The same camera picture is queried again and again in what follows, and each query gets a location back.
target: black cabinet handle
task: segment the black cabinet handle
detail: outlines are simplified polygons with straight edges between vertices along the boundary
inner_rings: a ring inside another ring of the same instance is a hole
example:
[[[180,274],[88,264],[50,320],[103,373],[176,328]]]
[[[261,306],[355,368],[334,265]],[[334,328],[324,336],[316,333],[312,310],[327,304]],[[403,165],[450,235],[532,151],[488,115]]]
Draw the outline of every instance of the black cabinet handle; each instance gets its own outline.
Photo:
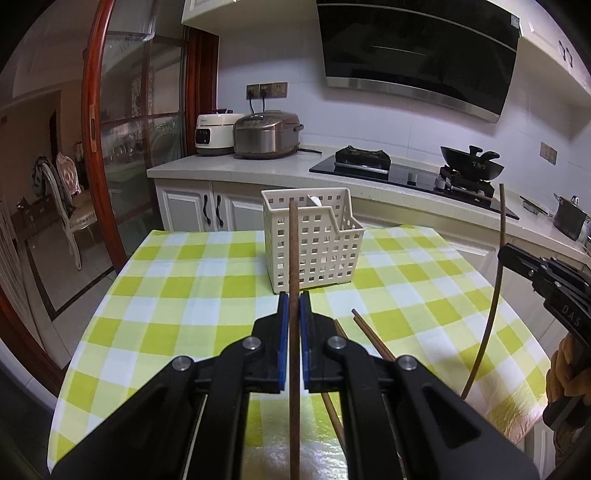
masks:
[[[573,66],[573,56],[572,56],[572,55],[571,55],[571,53],[569,52],[569,48],[568,48],[568,47],[566,47],[566,53],[568,53],[568,54],[569,54],[569,57],[570,57],[570,66],[572,67],[572,66]]]
[[[562,59],[566,61],[566,49],[560,40],[558,40],[558,45],[560,46],[560,50],[562,50]]]
[[[205,215],[205,218],[207,220],[207,224],[211,225],[212,221],[209,219],[209,217],[207,216],[207,210],[205,208],[207,208],[207,195],[203,195],[203,214]]]
[[[223,228],[223,220],[220,218],[220,202],[222,201],[222,197],[221,196],[217,196],[217,206],[216,206],[216,216],[217,216],[217,221],[220,222],[220,227]]]

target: upper cabinet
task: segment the upper cabinet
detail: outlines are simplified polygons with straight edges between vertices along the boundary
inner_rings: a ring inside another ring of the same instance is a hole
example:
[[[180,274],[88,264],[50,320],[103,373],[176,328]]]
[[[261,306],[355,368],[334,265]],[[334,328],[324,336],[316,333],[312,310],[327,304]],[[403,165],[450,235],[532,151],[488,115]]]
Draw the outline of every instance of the upper cabinet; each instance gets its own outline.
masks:
[[[184,25],[215,35],[315,18],[316,0],[185,0],[183,11]]]
[[[537,2],[519,6],[527,8],[521,16],[517,62],[568,103],[591,106],[591,75],[565,33]]]
[[[591,75],[550,14],[535,0],[489,1],[519,18],[523,36],[516,63],[566,102],[591,106]],[[186,0],[183,11],[183,24],[216,35],[317,19],[316,0]]]

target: power cord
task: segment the power cord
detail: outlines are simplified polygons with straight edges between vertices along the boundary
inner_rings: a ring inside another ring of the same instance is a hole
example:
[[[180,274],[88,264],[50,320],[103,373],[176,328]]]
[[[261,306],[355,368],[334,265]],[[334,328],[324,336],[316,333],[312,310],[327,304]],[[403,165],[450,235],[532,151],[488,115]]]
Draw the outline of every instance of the power cord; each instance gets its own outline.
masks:
[[[265,98],[267,97],[267,91],[261,90],[261,98],[262,98],[262,111],[265,111]]]
[[[252,97],[253,97],[252,90],[248,90],[248,103],[250,103],[250,106],[251,106],[251,113],[254,114],[255,111],[254,111],[254,108],[252,107]]]

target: glass pane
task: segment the glass pane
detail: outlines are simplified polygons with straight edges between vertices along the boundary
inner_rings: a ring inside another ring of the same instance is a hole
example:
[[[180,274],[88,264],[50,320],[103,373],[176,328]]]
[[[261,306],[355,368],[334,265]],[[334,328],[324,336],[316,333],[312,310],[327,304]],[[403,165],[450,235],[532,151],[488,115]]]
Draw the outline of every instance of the glass pane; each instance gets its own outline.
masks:
[[[152,165],[157,166],[182,158],[181,115],[150,120],[150,151]]]
[[[167,0],[158,2],[156,13],[156,35],[169,38],[183,38],[184,0]]]
[[[139,116],[144,42],[108,35],[100,78],[100,121]]]
[[[152,42],[148,114],[175,113],[180,110],[180,76],[183,49]]]
[[[154,0],[117,0],[109,21],[109,32],[131,32],[145,34],[150,32],[150,16]]]
[[[103,129],[100,136],[111,206],[118,221],[150,207],[142,122]]]
[[[144,241],[144,238],[146,238],[152,230],[158,228],[162,227],[158,227],[154,212],[151,208],[119,224],[119,234],[127,256],[131,257],[139,247],[140,243]]]

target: lid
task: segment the lid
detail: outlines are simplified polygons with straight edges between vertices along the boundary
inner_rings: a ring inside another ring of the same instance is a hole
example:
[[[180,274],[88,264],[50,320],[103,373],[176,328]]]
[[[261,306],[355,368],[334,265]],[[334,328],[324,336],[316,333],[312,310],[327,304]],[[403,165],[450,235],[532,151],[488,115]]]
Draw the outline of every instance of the lid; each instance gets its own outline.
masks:
[[[278,125],[299,125],[300,118],[295,113],[282,110],[265,110],[263,113],[252,113],[236,122],[235,128],[268,129]]]
[[[197,127],[215,127],[217,125],[233,125],[241,119],[243,113],[208,113],[197,117]]]

